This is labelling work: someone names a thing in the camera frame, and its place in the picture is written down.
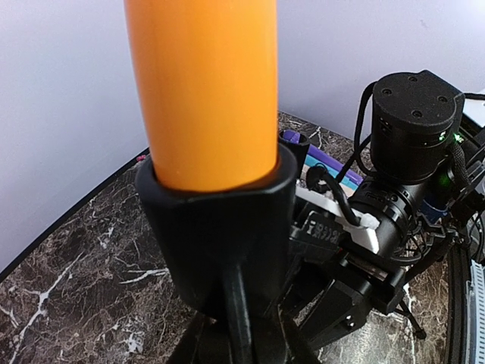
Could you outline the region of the black stand of orange microphone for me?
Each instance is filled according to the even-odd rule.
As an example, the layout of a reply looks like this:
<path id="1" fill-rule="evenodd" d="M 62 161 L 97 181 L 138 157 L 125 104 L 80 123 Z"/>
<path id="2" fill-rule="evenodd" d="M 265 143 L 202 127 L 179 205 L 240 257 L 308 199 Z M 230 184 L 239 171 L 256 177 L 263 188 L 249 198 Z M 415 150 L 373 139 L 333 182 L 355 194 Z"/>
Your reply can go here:
<path id="1" fill-rule="evenodd" d="M 224 192 L 165 187 L 150 159 L 137 172 L 142 208 L 181 300 L 216 321 L 202 338 L 215 363 L 265 363 L 264 320 L 286 291 L 296 172 L 285 146 L 273 171 Z"/>

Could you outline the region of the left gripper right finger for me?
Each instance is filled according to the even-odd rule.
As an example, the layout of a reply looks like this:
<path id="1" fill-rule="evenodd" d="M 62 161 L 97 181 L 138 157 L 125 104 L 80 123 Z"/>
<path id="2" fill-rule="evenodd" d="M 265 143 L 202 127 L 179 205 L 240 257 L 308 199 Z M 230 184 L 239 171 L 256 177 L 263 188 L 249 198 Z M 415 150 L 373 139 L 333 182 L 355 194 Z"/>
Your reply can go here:
<path id="1" fill-rule="evenodd" d="M 319 363 L 296 323 L 275 306 L 264 320 L 265 363 Z"/>

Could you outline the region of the purple microphone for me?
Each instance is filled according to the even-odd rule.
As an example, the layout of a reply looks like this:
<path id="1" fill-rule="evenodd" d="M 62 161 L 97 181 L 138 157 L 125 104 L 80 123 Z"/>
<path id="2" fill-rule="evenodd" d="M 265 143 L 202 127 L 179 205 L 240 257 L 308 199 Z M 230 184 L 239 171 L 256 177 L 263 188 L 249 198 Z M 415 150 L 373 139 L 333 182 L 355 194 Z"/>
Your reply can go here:
<path id="1" fill-rule="evenodd" d="M 294 143 L 298 138 L 303 137 L 303 134 L 294 130 L 283 130 L 280 132 L 280 136 L 283 138 L 283 140 Z M 338 162 L 336 159 L 330 157 L 328 154 L 310 143 L 307 155 L 305 157 L 305 165 L 308 167 L 313 167 L 314 165 L 318 164 L 324 165 L 333 177 L 336 177 L 343 168 L 342 163 Z M 362 181 L 363 178 L 360 175 L 352 170 L 348 170 L 341 183 L 355 190 Z"/>

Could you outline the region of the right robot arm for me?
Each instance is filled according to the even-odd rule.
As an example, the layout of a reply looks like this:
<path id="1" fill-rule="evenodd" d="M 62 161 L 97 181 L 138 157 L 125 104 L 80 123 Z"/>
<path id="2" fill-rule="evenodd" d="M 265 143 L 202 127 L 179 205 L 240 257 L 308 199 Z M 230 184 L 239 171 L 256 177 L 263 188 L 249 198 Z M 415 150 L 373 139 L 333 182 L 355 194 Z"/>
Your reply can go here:
<path id="1" fill-rule="evenodd" d="M 430 71 L 389 74 L 362 93 L 350 164 L 372 166 L 351 196 L 341 174 L 308 169 L 297 190 L 292 266 L 282 309 L 317 350 L 361 328 L 368 314 L 410 317 L 404 286 L 446 256 L 464 293 L 468 222 L 484 213 L 484 130 L 463 114 L 467 96 Z"/>

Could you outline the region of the black tripod shock-mount stand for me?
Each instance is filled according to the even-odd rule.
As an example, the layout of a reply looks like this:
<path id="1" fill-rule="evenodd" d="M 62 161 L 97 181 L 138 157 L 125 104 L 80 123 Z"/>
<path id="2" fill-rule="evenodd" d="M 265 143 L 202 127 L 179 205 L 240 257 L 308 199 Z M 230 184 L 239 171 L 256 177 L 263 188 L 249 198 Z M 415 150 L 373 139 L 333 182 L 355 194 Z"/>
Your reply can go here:
<path id="1" fill-rule="evenodd" d="M 418 215 L 416 229 L 409 238 L 413 239 L 418 233 L 425 235 L 422 240 L 426 249 L 421 258 L 405 273 L 405 285 L 428 270 L 435 262 L 443 260 L 458 240 L 458 230 L 453 222 L 431 223 L 422 214 Z"/>

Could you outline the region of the orange microphone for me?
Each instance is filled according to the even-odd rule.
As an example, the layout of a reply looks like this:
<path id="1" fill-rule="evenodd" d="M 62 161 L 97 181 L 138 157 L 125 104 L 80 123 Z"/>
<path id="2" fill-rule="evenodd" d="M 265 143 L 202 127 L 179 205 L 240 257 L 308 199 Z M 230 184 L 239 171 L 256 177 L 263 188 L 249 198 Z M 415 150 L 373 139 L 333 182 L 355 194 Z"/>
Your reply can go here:
<path id="1" fill-rule="evenodd" d="M 232 189 L 277 163 L 277 4 L 128 1 L 133 69 L 157 179 Z"/>

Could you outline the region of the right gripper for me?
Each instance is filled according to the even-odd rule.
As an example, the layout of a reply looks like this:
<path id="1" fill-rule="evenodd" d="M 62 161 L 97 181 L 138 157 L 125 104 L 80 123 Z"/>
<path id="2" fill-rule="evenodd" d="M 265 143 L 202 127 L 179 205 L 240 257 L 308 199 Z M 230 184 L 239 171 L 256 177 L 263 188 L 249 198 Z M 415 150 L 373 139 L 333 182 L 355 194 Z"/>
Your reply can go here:
<path id="1" fill-rule="evenodd" d="M 404 296 L 405 271 L 391 259 L 404 242 L 406 218 L 379 214 L 378 252 L 357 244 L 330 213 L 293 215 L 290 246 L 299 269 L 289 291 L 291 315 L 315 305 L 300 325 L 310 347 L 324 347 L 361 328 L 376 309 L 393 312 Z"/>

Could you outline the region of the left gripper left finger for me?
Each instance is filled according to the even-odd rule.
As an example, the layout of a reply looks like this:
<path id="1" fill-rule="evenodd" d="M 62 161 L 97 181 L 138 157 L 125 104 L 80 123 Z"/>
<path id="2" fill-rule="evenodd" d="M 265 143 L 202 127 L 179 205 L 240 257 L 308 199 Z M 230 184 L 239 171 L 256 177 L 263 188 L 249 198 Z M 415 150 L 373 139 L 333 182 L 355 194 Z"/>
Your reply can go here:
<path id="1" fill-rule="evenodd" d="M 183 332 L 167 363 L 215 363 L 215 354 L 205 355 L 202 350 L 202 338 L 216 321 L 197 313 Z"/>

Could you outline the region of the black stand of purple microphone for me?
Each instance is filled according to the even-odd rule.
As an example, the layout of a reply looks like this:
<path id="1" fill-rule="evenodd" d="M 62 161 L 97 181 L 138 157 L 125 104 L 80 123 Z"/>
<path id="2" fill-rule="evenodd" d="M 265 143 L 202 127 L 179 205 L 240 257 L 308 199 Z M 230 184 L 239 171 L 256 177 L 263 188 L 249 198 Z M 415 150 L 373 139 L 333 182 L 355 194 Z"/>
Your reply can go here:
<path id="1" fill-rule="evenodd" d="M 296 157 L 298 171 L 301 174 L 310 146 L 309 138 L 305 134 L 294 130 L 281 130 L 279 132 L 279 142 L 286 146 Z"/>

